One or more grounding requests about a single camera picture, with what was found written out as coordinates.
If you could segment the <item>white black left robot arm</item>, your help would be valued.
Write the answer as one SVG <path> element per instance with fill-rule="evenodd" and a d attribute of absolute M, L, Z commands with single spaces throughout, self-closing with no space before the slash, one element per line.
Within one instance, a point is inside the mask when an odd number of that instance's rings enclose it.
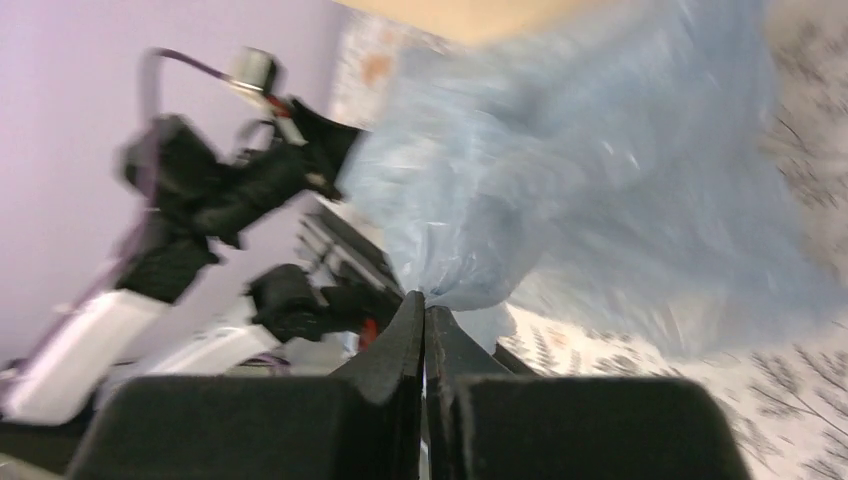
<path fill-rule="evenodd" d="M 25 359 L 4 373 L 1 418 L 55 426 L 74 419 L 127 346 L 218 263 L 212 241 L 232 248 L 254 223 L 310 190 L 337 200 L 336 179 L 360 136 L 298 98 L 275 105 L 263 149 L 219 161 L 190 122 L 156 118 L 122 152 L 124 179 L 145 198 L 102 284 L 70 307 Z"/>

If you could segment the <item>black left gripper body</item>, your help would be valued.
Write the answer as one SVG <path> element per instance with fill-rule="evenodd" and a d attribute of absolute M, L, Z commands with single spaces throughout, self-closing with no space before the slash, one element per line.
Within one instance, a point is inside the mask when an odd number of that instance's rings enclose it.
<path fill-rule="evenodd" d="M 309 187 L 307 166 L 304 151 L 289 144 L 254 155 L 192 214 L 192 226 L 239 249 L 242 231 Z"/>

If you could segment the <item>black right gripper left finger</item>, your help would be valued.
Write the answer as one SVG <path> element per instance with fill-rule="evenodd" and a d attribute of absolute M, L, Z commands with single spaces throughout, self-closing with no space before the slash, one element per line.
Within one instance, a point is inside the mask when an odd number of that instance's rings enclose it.
<path fill-rule="evenodd" d="M 326 376 L 147 376 L 101 410 L 71 479 L 415 479 L 424 299 Z"/>

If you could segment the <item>blue plastic trash bag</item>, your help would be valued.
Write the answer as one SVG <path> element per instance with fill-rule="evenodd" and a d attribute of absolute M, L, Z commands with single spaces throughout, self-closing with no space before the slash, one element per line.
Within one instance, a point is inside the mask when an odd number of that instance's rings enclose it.
<path fill-rule="evenodd" d="M 548 31 L 410 49 L 346 161 L 394 275 L 669 357 L 796 339 L 847 309 L 761 146 L 761 1 L 620 1 Z"/>

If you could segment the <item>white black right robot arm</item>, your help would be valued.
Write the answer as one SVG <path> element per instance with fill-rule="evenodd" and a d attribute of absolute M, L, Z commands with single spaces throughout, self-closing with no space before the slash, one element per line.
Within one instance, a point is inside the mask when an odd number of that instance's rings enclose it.
<path fill-rule="evenodd" d="M 321 302 L 292 265 L 255 280 L 262 332 L 317 338 L 377 319 L 319 377 L 146 376 L 97 415 L 72 479 L 745 479 L 719 406 L 671 377 L 542 377 L 489 355 L 444 307 L 366 283 Z"/>

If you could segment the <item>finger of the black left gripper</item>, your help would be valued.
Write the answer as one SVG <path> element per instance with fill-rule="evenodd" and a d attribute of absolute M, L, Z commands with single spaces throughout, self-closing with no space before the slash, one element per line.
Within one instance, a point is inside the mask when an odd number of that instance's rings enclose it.
<path fill-rule="evenodd" d="M 322 116 L 298 97 L 292 96 L 289 105 L 290 118 L 306 141 L 300 150 L 311 189 L 331 201 L 341 200 L 336 181 L 363 130 Z"/>

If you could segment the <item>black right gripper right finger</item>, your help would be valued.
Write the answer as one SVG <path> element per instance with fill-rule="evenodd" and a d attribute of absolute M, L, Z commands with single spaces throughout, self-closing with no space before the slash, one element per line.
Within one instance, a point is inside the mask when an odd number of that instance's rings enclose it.
<path fill-rule="evenodd" d="M 434 479 L 747 479 L 718 404 L 675 377 L 517 374 L 424 316 Z"/>

